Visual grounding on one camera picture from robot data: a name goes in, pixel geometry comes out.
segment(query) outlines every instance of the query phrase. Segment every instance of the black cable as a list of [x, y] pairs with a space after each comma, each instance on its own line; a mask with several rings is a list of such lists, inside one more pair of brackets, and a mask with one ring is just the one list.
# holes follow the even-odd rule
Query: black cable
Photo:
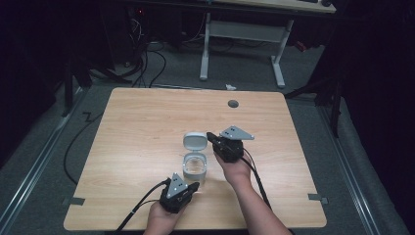
[[157, 200], [157, 199], [146, 201], [146, 202], [144, 202], [144, 203], [140, 204], [140, 207], [138, 207], [138, 209], [140, 209], [140, 208], [141, 208], [141, 206], [143, 206], [143, 205], [145, 205], [145, 204], [148, 204], [148, 203], [154, 203], [154, 202], [158, 202], [158, 201], [159, 201], [159, 200]]
[[188, 43], [188, 42], [193, 42], [193, 41], [197, 41], [197, 40], [200, 40], [200, 39], [202, 39], [202, 38], [205, 38], [205, 36], [202, 36], [202, 37], [199, 37], [198, 38], [198, 36], [199, 36], [199, 34], [201, 34], [201, 31], [202, 31], [202, 28], [204, 28], [204, 25], [205, 25], [205, 19], [207, 18], [207, 13], [204, 13], [204, 17], [202, 18], [202, 22], [201, 22], [201, 26], [199, 27], [199, 30], [198, 30], [198, 32], [196, 33], [196, 35], [194, 36], [194, 37], [192, 37], [191, 39], [189, 39], [189, 40], [186, 40], [186, 41], [182, 41], [182, 44], [184, 45], [185, 43]]
[[255, 165], [253, 156], [251, 156], [250, 152], [248, 152], [248, 150], [246, 148], [244, 148], [244, 151], [248, 154], [248, 156], [250, 156], [251, 162], [253, 162], [254, 169], [256, 170], [256, 165]]
[[73, 179], [72, 176], [70, 176], [68, 169], [67, 169], [67, 159], [68, 159], [68, 153], [70, 150], [70, 147], [73, 145], [73, 143], [75, 142], [75, 140], [79, 137], [79, 135], [86, 129], [86, 127], [88, 127], [90, 124], [92, 124], [95, 120], [97, 120], [100, 116], [102, 116], [104, 113], [100, 113], [99, 115], [97, 115], [96, 117], [94, 117], [93, 119], [88, 120], [89, 122], [82, 127], [82, 129], [80, 129], [76, 135], [73, 137], [73, 139], [70, 141], [67, 150], [65, 151], [65, 156], [64, 156], [64, 171], [65, 174], [67, 175], [67, 177], [69, 178], [70, 181], [72, 181], [72, 183], [74, 183], [75, 185], [77, 185], [76, 180]]
[[156, 186], [154, 186], [149, 192], [147, 192], [147, 194], [140, 200], [140, 202], [134, 207], [134, 209], [131, 211], [131, 213], [124, 219], [124, 221], [122, 222], [122, 224], [118, 227], [118, 229], [115, 231], [115, 235], [119, 234], [119, 232], [122, 230], [122, 228], [124, 228], [124, 226], [127, 224], [127, 222], [130, 220], [130, 218], [137, 212], [137, 210], [144, 205], [145, 203], [144, 200], [146, 200], [147, 197], [149, 197], [150, 194], [153, 193], [153, 191], [155, 191], [157, 188], [159, 188], [162, 185], [168, 185], [170, 183], [171, 179], [168, 178], [165, 181], [162, 181], [160, 183], [158, 183]]
[[255, 175], [256, 182], [257, 182], [258, 187], [259, 187], [260, 195], [262, 196], [262, 199], [265, 202], [265, 204], [267, 204], [269, 206], [269, 208], [272, 210], [271, 205], [269, 204], [269, 201], [268, 201], [268, 197], [266, 197], [265, 190], [263, 189], [262, 182], [260, 181], [260, 178], [259, 178], [259, 175], [258, 175], [256, 169], [246, 159], [244, 159], [244, 157], [241, 157], [241, 160], [244, 163], [246, 163], [250, 167], [250, 169], [253, 171], [253, 173]]
[[241, 42], [237, 42], [237, 41], [234, 41], [234, 43], [235, 43], [235, 45], [238, 45], [238, 46], [251, 47], [251, 48], [257, 48], [257, 47], [262, 47], [262, 46], [266, 46], [268, 44], [271, 44], [270, 42], [266, 42], [266, 41], [259, 42], [255, 45], [250, 45], [250, 44], [247, 44], [247, 43], [241, 43]]
[[199, 40], [194, 40], [194, 41], [191, 41], [191, 42], [183, 42], [182, 45], [184, 47], [191, 48], [191, 49], [201, 48], [205, 45], [205, 43], [204, 42], [198, 42]]
[[[234, 45], [235, 45], [235, 43], [234, 43], [234, 40], [232, 39], [232, 38], [215, 38], [216, 40], [213, 40], [212, 39], [212, 43], [210, 43], [209, 44], [209, 49], [210, 49], [210, 51], [212, 51], [212, 52], [217, 52], [217, 53], [226, 53], [226, 52], [228, 52], [228, 51], [230, 51], [233, 47], [234, 47]], [[215, 50], [215, 49], [213, 49], [213, 46], [216, 46], [216, 45], [213, 45], [213, 42], [216, 42], [216, 43], [218, 43], [219, 44], [219, 46], [222, 46], [222, 45], [224, 45], [225, 43], [220, 43], [221, 41], [224, 41], [225, 43], [227, 42], [227, 41], [229, 41], [229, 43], [230, 43], [230, 45], [228, 46], [228, 48], [226, 48], [226, 49], [223, 49], [223, 50]]]
[[138, 87], [140, 87], [141, 80], [143, 80], [144, 87], [146, 87], [146, 83], [144, 81], [144, 72], [146, 72], [146, 70], [147, 70], [147, 64], [149, 63], [149, 57], [148, 57], [148, 53], [147, 53], [147, 47], [146, 47], [146, 50], [144, 51], [144, 55], [145, 55], [145, 59], [146, 59], [146, 64], [144, 66], [144, 69], [143, 69], [143, 67], [141, 67], [140, 75], [132, 83], [131, 87], [134, 87], [137, 84], [137, 82], [138, 82]]
[[162, 69], [161, 69], [161, 71], [159, 72], [159, 74], [157, 74], [156, 76], [155, 76], [155, 78], [153, 78], [152, 79], [152, 81], [150, 82], [150, 84], [149, 84], [149, 88], [152, 88], [152, 85], [153, 85], [153, 83], [155, 82], [155, 80], [161, 75], [161, 73], [164, 71], [164, 69], [165, 69], [165, 65], [167, 64], [167, 62], [166, 62], [166, 59], [165, 59], [165, 57], [162, 55], [162, 54], [160, 54], [159, 52], [157, 52], [157, 51], [153, 51], [153, 53], [156, 53], [156, 54], [158, 54], [159, 56], [161, 56], [162, 57], [162, 59], [164, 60], [164, 65], [162, 66]]
[[[137, 23], [136, 26], [137, 27], [138, 26], [140, 27], [140, 30], [138, 32], [139, 35], [138, 35], [137, 42], [134, 39], [134, 38], [136, 38], [137, 35], [135, 35], [135, 32], [131, 29], [131, 26], [128, 26], [127, 27], [127, 28], [130, 28], [128, 34], [129, 34], [129, 36], [132, 39], [132, 49], [133, 50], [132, 50], [132, 58], [131, 58], [131, 61], [133, 63], [136, 62], [134, 68], [132, 70], [129, 70], [129, 71], [127, 71], [127, 72], [125, 72], [123, 74], [120, 74], [120, 75], [115, 74], [115, 72], [110, 71], [110, 70], [104, 70], [104, 72], [111, 72], [115, 76], [118, 76], [120, 78], [125, 78], [125, 77], [128, 77], [128, 76], [131, 76], [131, 75], [135, 74], [137, 71], [139, 71], [142, 68], [143, 61], [141, 59], [141, 53], [147, 48], [147, 44], [146, 43], [140, 44], [140, 41], [141, 40], [146, 41], [147, 40], [147, 36], [145, 34], [142, 34], [142, 26], [141, 26], [141, 24], [139, 22], [137, 22], [135, 19], [133, 19], [133, 20]], [[92, 76], [94, 76], [94, 77], [96, 77], [96, 78], [100, 78], [100, 79], [108, 79], [108, 78], [114, 79], [112, 76], [109, 75], [109, 73], [103, 73], [104, 75], [99, 75], [99, 74], [93, 72], [92, 70], [90, 70], [89, 71], [89, 74], [92, 75]]]

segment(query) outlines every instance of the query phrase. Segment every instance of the white desk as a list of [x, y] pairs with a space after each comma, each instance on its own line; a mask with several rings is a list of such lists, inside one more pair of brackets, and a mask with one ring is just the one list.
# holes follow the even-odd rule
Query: white desk
[[[279, 8], [293, 11], [307, 11], [314, 13], [336, 12], [336, 8], [331, 5], [324, 7], [321, 2], [308, 3], [298, 0], [215, 0], [214, 2], [243, 4], [258, 7]], [[278, 49], [275, 56], [271, 57], [271, 64], [274, 68], [275, 79], [280, 88], [285, 87], [283, 74], [281, 73], [280, 60], [290, 36], [294, 21], [290, 20], [284, 27], [266, 26], [248, 23], [231, 23], [212, 21], [210, 13], [207, 13], [206, 31], [205, 31], [205, 48], [202, 55], [201, 80], [208, 79], [208, 60], [209, 60], [209, 40], [211, 36], [258, 40], [278, 43]]]

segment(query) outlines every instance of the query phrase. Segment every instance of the cable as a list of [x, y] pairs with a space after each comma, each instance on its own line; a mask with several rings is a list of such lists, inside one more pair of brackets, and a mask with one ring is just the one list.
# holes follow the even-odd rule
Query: cable
[[135, 206], [135, 208], [131, 211], [131, 213], [124, 219], [124, 221], [122, 222], [122, 224], [118, 227], [118, 229], [115, 231], [115, 235], [119, 234], [119, 232], [122, 230], [122, 228], [124, 228], [124, 226], [127, 224], [127, 222], [130, 220], [130, 218], [137, 212], [137, 210], [143, 206], [146, 203], [143, 203], [144, 200], [146, 200], [147, 197], [149, 197], [150, 194], [153, 193], [153, 191], [155, 191], [157, 188], [159, 188], [162, 185], [168, 185], [170, 183], [171, 179], [168, 178], [165, 181], [162, 181], [160, 183], [158, 183], [156, 186], [154, 186], [149, 192], [147, 192], [147, 194], [140, 200], [140, 202]]
[[191, 48], [191, 49], [197, 49], [197, 48], [201, 48], [201, 47], [203, 47], [204, 45], [205, 45], [205, 43], [204, 42], [198, 42], [197, 40], [194, 40], [194, 41], [192, 41], [192, 42], [186, 42], [186, 43], [183, 43], [182, 44], [184, 47], [187, 47], [187, 48]]
[[146, 70], [147, 70], [147, 64], [149, 63], [149, 57], [148, 57], [148, 54], [147, 54], [147, 47], [146, 47], [146, 49], [144, 51], [144, 55], [145, 55], [145, 58], [146, 58], [146, 65], [144, 66], [144, 69], [143, 69], [143, 67], [141, 67], [141, 73], [137, 77], [137, 79], [132, 83], [131, 87], [134, 87], [137, 84], [137, 82], [139, 82], [138, 83], [138, 87], [140, 87], [141, 80], [143, 80], [144, 87], [146, 87], [146, 83], [144, 81], [144, 72], [146, 72]]
[[134, 73], [136, 73], [137, 71], [139, 71], [143, 67], [143, 60], [141, 58], [141, 53], [142, 53], [142, 51], [147, 50], [148, 44], [147, 43], [142, 43], [140, 45], [139, 43], [140, 43], [140, 39], [141, 39], [142, 35], [144, 35], [143, 40], [146, 40], [147, 37], [146, 37], [145, 34], [142, 34], [142, 27], [141, 27], [140, 23], [138, 23], [136, 20], [133, 20], [133, 21], [135, 23], [137, 23], [137, 26], [136, 26], [136, 28], [132, 29], [132, 33], [134, 33], [134, 30], [137, 29], [138, 25], [140, 26], [140, 31], [139, 31], [140, 35], [137, 39], [137, 46], [136, 46], [136, 43], [135, 43], [135, 40], [134, 40], [134, 35], [129, 34], [129, 36], [133, 40], [133, 55], [132, 55], [132, 60], [131, 61], [133, 63], [135, 61], [137, 61], [137, 63], [135, 63], [134, 68], [130, 71], [127, 71], [123, 74], [118, 75], [118, 74], [115, 74], [113, 71], [107, 70], [106, 68], [101, 68], [97, 65], [92, 65], [92, 63], [89, 63], [93, 66], [92, 67], [93, 69], [95, 69], [96, 71], [99, 71], [101, 74], [103, 74], [103, 75], [99, 75], [99, 74], [93, 72], [92, 70], [89, 70], [90, 75], [92, 75], [94, 77], [97, 77], [97, 78], [100, 78], [100, 79], [110, 78], [110, 79], [118, 81], [118, 82], [129, 83], [129, 82], [131, 82], [130, 80], [124, 80], [123, 78], [126, 78], [128, 76], [133, 75]]
[[241, 43], [241, 42], [237, 42], [237, 41], [235, 41], [234, 43], [235, 43], [235, 45], [238, 45], [238, 46], [244, 46], [244, 47], [250, 47], [250, 48], [257, 48], [257, 47], [262, 47], [262, 46], [266, 46], [266, 45], [271, 44], [271, 42], [266, 42], [266, 41], [261, 41], [261, 42], [255, 44], [255, 45], [250, 45], [250, 44], [247, 44], [247, 43]]
[[[211, 42], [212, 42], [212, 43], [210, 43], [211, 45], [209, 44], [209, 49], [212, 52], [226, 53], [226, 52], [230, 51], [234, 47], [234, 45], [235, 45], [234, 40], [232, 38], [218, 38], [218, 37], [214, 37], [213, 39], [211, 40]], [[221, 41], [224, 41], [224, 42], [229, 41], [230, 45], [228, 46], [228, 48], [225, 48], [223, 50], [215, 50], [215, 49], [213, 49], [213, 42], [216, 42], [217, 44], [219, 44], [219, 46], [222, 46], [222, 45], [225, 44], [225, 43], [220, 43]]]
[[159, 72], [159, 74], [157, 74], [156, 76], [155, 76], [155, 78], [153, 78], [152, 79], [152, 81], [150, 82], [150, 84], [149, 84], [149, 88], [152, 88], [152, 85], [153, 85], [153, 83], [155, 82], [155, 80], [161, 75], [161, 73], [164, 71], [164, 69], [165, 69], [165, 65], [166, 65], [166, 59], [165, 59], [165, 57], [162, 55], [162, 54], [160, 54], [159, 52], [157, 52], [157, 51], [153, 51], [153, 53], [156, 53], [156, 54], [158, 54], [159, 56], [161, 56], [162, 57], [162, 59], [164, 60], [164, 65], [162, 66], [162, 69], [161, 69], [161, 71]]
[[250, 152], [248, 152], [248, 150], [246, 148], [244, 148], [244, 151], [248, 154], [248, 156], [250, 156], [251, 162], [253, 162], [254, 169], [256, 170], [256, 165], [255, 165], [253, 156], [251, 156]]
[[87, 118], [87, 121], [89, 121], [85, 126], [82, 127], [82, 129], [80, 129], [76, 135], [73, 137], [73, 139], [70, 141], [67, 150], [65, 151], [65, 155], [64, 155], [64, 171], [65, 174], [67, 175], [67, 177], [69, 178], [70, 181], [72, 181], [72, 183], [74, 183], [75, 185], [77, 185], [76, 180], [73, 179], [72, 176], [70, 176], [68, 169], [67, 169], [67, 159], [68, 159], [68, 153], [70, 150], [70, 147], [72, 147], [73, 143], [75, 142], [75, 140], [79, 137], [79, 135], [86, 129], [86, 127], [88, 127], [90, 124], [92, 124], [95, 120], [97, 120], [100, 116], [102, 116], [104, 114], [104, 112], [100, 113], [99, 115], [97, 115], [96, 117], [94, 117], [93, 119], [89, 119], [89, 116]]
[[193, 42], [193, 41], [197, 41], [197, 40], [200, 40], [200, 39], [204, 38], [204, 36], [201, 36], [199, 38], [197, 38], [197, 37], [199, 36], [199, 34], [201, 34], [202, 28], [204, 28], [204, 22], [205, 22], [206, 17], [207, 17], [207, 14], [204, 13], [204, 17], [202, 18], [201, 26], [199, 27], [199, 30], [196, 33], [196, 35], [192, 39], [189, 39], [187, 41], [183, 41], [182, 43]]
[[140, 209], [140, 208], [141, 208], [141, 206], [143, 206], [143, 205], [145, 205], [145, 204], [148, 204], [148, 203], [154, 203], [154, 202], [158, 202], [158, 201], [159, 201], [159, 200], [156, 200], [156, 199], [146, 201], [146, 202], [142, 203], [142, 204], [140, 205], [140, 207], [138, 207], [138, 209]]
[[140, 37], [141, 37], [141, 33], [142, 33], [142, 27], [141, 27], [141, 24], [137, 21], [137, 20], [135, 20], [135, 19], [131, 19], [134, 23], [136, 23], [137, 25], [135, 25], [135, 27], [134, 27], [134, 29], [132, 29], [132, 32], [135, 32], [135, 30], [137, 30], [137, 27], [138, 26], [140, 26], [140, 31], [138, 32], [138, 39], [137, 39], [137, 42], [139, 42], [140, 41]]
[[262, 186], [262, 182], [260, 181], [260, 178], [259, 178], [259, 175], [258, 175], [258, 173], [257, 173], [257, 171], [256, 171], [256, 167], [253, 167], [246, 159], [244, 159], [244, 158], [241, 158], [241, 160], [244, 162], [244, 163], [246, 163], [249, 167], [250, 167], [250, 169], [253, 171], [253, 173], [254, 173], [254, 176], [255, 176], [255, 179], [256, 179], [256, 182], [257, 182], [257, 184], [258, 184], [258, 187], [259, 187], [259, 192], [260, 192], [260, 195], [262, 196], [262, 199], [263, 199], [263, 201], [265, 202], [265, 204], [267, 204], [268, 206], [269, 206], [269, 208], [272, 210], [272, 208], [271, 208], [271, 205], [269, 204], [269, 201], [268, 201], [268, 197], [266, 197], [266, 193], [265, 193], [265, 190], [263, 189], [263, 186]]

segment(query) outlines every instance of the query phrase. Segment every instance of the hinged lid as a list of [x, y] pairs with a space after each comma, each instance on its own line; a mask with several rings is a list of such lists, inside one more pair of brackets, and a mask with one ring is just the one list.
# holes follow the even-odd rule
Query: hinged lid
[[203, 132], [188, 132], [183, 137], [183, 145], [192, 151], [201, 151], [208, 145], [207, 134]]

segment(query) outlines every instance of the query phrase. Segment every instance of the small hole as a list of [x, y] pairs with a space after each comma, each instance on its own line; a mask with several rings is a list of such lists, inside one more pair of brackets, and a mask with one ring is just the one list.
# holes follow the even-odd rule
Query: small hole
[[236, 101], [236, 100], [230, 100], [230, 101], [228, 101], [228, 106], [229, 106], [230, 108], [238, 108], [239, 103], [238, 103], [238, 101]]

